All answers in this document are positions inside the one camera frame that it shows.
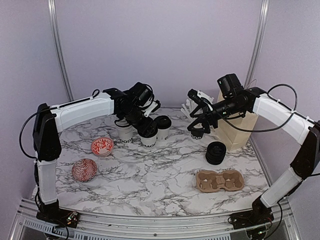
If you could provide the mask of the white paper coffee cup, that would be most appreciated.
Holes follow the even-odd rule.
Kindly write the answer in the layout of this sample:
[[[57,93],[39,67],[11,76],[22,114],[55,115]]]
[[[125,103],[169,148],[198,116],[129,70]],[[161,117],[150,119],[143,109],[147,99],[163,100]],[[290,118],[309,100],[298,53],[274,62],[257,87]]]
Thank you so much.
[[[159,142],[166,141],[168,139],[168,137],[169,137],[169,131],[170,131],[170,128],[168,128],[168,129],[158,129],[157,141],[159,141]]]

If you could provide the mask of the brown paper takeout bag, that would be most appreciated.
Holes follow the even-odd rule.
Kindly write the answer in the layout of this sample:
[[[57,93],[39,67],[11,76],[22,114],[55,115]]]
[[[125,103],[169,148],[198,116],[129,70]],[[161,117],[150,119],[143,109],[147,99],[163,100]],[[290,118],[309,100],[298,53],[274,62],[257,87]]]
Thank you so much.
[[[222,77],[217,81],[220,92],[213,109],[217,113],[217,133],[229,151],[246,145],[258,116],[249,112],[249,98],[238,79]]]

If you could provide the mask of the brown cardboard cup carrier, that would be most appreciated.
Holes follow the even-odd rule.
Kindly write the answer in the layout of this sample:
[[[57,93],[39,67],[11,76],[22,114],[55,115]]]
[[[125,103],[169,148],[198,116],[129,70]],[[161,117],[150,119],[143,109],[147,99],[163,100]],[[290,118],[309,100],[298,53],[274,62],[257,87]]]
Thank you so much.
[[[237,170],[224,170],[221,173],[201,170],[196,174],[196,187],[203,193],[216,193],[221,189],[235,192],[242,190],[244,186],[244,178]]]

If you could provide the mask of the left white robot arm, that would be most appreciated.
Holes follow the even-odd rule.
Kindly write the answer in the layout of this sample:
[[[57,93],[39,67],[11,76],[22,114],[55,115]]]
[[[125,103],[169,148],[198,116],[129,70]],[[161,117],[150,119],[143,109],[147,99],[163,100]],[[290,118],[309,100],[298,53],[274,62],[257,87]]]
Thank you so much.
[[[57,166],[62,156],[62,135],[69,129],[93,119],[115,116],[125,120],[144,137],[157,132],[151,114],[161,102],[146,83],[137,82],[127,90],[111,87],[95,90],[91,96],[67,103],[50,105],[42,103],[27,118],[20,132],[33,120],[31,133],[34,155],[26,156],[34,161],[34,178],[37,197],[44,206],[43,213],[53,223],[63,219],[57,192]]]

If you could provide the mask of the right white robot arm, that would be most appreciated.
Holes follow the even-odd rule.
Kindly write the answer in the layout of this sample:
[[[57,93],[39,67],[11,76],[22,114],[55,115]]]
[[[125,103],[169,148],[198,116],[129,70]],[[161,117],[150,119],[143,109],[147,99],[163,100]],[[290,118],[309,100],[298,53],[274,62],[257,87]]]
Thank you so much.
[[[266,190],[248,212],[247,219],[258,224],[267,216],[267,209],[274,206],[283,197],[293,193],[309,177],[314,177],[314,170],[320,162],[320,123],[290,108],[259,87],[244,88],[236,74],[227,74],[217,80],[223,100],[215,104],[210,97],[200,90],[191,89],[187,96],[196,103],[190,113],[193,122],[187,127],[194,131],[195,125],[201,124],[200,132],[209,134],[210,128],[217,128],[218,121],[223,120],[232,128],[241,128],[229,121],[229,117],[239,114],[244,117],[247,112],[256,114],[275,125],[265,129],[272,132],[282,129],[300,145],[300,149],[289,168]]]

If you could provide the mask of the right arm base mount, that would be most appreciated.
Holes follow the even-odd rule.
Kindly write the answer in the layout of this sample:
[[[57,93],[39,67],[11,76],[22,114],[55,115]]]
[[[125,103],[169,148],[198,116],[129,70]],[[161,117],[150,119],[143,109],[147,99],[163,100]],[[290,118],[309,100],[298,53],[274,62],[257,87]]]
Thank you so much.
[[[258,197],[252,203],[251,210],[232,213],[229,216],[228,222],[237,230],[271,223],[273,220],[274,216],[271,207],[266,207],[261,201],[261,197]]]

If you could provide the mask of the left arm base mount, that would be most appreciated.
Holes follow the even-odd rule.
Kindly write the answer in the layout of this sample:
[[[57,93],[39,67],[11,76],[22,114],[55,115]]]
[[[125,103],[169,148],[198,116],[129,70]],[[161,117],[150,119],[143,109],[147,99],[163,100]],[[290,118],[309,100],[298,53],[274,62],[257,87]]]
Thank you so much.
[[[76,210],[60,208],[58,200],[45,205],[40,199],[39,194],[36,194],[35,202],[38,207],[37,219],[74,229],[78,226],[80,214]]]

